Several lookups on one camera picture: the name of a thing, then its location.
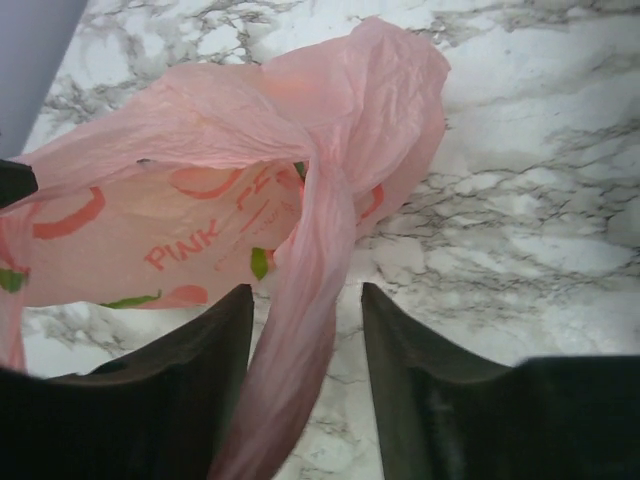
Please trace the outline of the pink plastic bag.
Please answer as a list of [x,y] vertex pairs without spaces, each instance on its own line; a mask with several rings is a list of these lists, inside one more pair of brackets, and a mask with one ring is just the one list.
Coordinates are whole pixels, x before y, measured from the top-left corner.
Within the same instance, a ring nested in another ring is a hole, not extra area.
[[377,18],[261,65],[174,66],[119,110],[21,155],[38,190],[1,212],[1,362],[27,307],[168,309],[279,284],[213,479],[270,479],[332,356],[356,241],[425,177],[450,66]]

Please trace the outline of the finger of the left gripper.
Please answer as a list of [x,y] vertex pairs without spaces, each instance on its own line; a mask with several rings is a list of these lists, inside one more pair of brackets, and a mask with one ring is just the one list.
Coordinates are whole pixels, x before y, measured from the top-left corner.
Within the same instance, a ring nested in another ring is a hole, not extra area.
[[6,208],[38,191],[33,169],[25,164],[0,160],[0,207]]

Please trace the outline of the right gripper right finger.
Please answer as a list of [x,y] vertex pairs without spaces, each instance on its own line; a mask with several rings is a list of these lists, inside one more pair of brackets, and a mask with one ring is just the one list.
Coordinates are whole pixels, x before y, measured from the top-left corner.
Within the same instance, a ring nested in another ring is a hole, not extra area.
[[511,367],[421,324],[375,284],[361,305],[386,478],[638,477],[637,356]]

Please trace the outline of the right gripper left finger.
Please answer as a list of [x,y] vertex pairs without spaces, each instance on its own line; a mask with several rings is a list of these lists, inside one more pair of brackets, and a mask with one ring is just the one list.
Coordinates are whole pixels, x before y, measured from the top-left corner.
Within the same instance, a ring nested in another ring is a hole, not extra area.
[[203,479],[247,369],[251,288],[85,375],[1,373],[5,479]]

